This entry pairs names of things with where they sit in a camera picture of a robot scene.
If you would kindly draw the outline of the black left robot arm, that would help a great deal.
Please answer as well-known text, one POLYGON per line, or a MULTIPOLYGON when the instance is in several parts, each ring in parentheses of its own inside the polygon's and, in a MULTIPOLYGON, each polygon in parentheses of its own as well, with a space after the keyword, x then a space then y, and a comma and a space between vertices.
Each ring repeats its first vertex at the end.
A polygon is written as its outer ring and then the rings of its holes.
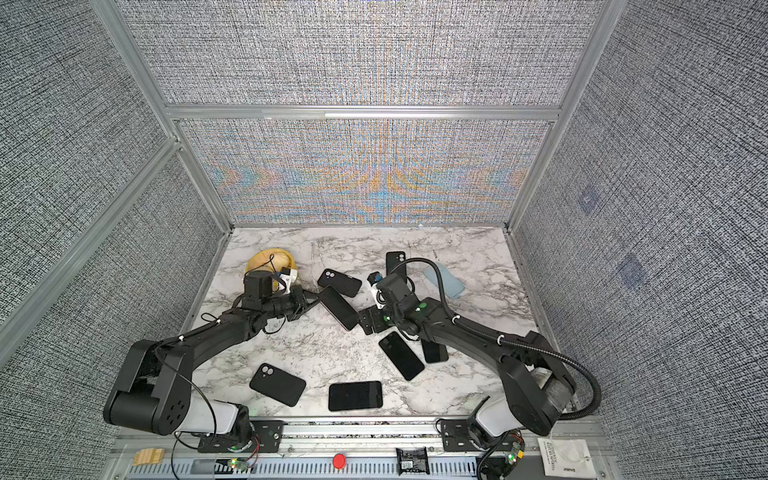
POLYGON ((317 303, 317 293, 300 287, 253 302, 242 294, 231 308, 201 327, 164 340, 135 342, 105 402, 105 422, 162 436, 237 431, 239 408, 211 400, 193 382, 193 372, 257 336, 270 320, 293 321, 317 303))

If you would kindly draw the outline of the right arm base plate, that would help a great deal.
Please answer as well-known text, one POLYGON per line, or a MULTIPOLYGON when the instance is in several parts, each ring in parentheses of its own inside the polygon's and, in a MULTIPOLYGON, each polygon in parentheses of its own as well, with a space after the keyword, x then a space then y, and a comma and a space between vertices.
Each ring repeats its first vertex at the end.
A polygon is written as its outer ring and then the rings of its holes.
POLYGON ((446 452, 485 452, 496 447, 499 451, 523 451, 525 442, 515 430, 502 439, 486 433, 469 418, 438 418, 435 428, 446 452))

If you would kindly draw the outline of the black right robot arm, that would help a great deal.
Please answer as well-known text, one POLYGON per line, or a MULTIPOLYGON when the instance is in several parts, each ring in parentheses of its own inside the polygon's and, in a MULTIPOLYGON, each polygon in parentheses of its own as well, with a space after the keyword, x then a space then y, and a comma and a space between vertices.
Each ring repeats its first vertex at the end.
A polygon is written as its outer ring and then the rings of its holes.
POLYGON ((521 337, 491 329, 456 314, 434 298, 418 298, 407 281, 393 273, 368 276, 368 287, 381 316, 410 337, 455 349, 495 371, 503 395, 473 413, 473 434, 497 439, 516 429, 550 434, 560 420, 576 417, 566 407, 576 383, 568 358, 553 351, 547 339, 530 331, 521 337))

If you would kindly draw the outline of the purple phone black screen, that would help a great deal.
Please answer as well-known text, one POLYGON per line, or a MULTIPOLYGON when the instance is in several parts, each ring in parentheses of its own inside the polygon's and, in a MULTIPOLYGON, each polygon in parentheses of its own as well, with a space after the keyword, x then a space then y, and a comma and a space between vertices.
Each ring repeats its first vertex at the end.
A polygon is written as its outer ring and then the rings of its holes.
POLYGON ((324 288, 318 298, 346 331, 352 331, 358 325, 358 312, 333 287, 324 288))

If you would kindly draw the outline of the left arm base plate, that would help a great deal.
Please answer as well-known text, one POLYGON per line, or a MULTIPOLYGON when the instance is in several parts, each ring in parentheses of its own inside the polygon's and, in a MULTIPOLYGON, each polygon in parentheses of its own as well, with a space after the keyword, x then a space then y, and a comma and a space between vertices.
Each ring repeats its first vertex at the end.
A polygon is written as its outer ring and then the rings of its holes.
POLYGON ((245 424, 236 424, 227 434, 201 437, 196 450, 199 453, 277 453, 284 426, 281 420, 251 421, 248 428, 245 424))

